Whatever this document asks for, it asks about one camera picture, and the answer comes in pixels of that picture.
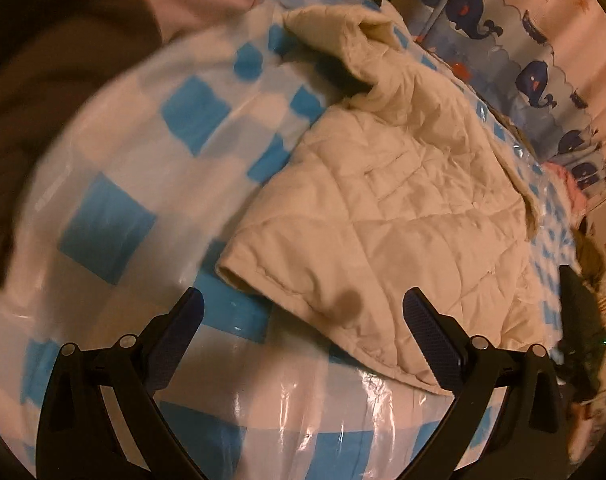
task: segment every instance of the silver screw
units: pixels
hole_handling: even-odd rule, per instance
[[[124,335],[118,340],[118,344],[121,348],[132,348],[136,344],[135,335]]]
[[[475,335],[472,338],[472,346],[477,350],[487,350],[490,348],[490,341],[484,338],[482,335]]]
[[[541,345],[532,345],[532,352],[536,357],[545,357],[548,354],[545,347]]]
[[[61,353],[64,356],[72,355],[76,351],[76,345],[74,343],[67,343],[63,345],[61,348]]]

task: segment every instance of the cream quilted fabric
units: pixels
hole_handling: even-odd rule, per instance
[[[383,14],[314,6],[285,24],[373,87],[305,134],[229,241],[221,276],[440,394],[403,322],[409,288],[495,346],[543,342],[528,264],[536,199],[459,89],[404,52]]]

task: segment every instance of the checkered tablecloth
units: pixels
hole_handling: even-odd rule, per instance
[[[393,479],[445,414],[450,399],[371,373],[214,274],[261,185],[327,106],[362,88],[339,62],[283,29],[285,9],[318,3],[378,9],[369,0],[267,0],[118,78],[43,160],[0,296],[0,432],[32,470],[60,345],[111,346],[192,285],[205,297],[205,320],[156,400],[211,480]],[[541,199],[532,265],[544,285],[551,347],[560,335],[557,266],[572,262],[574,251],[556,190],[473,92],[406,31],[397,36],[461,88]],[[462,463],[478,457],[500,399],[497,392]]]

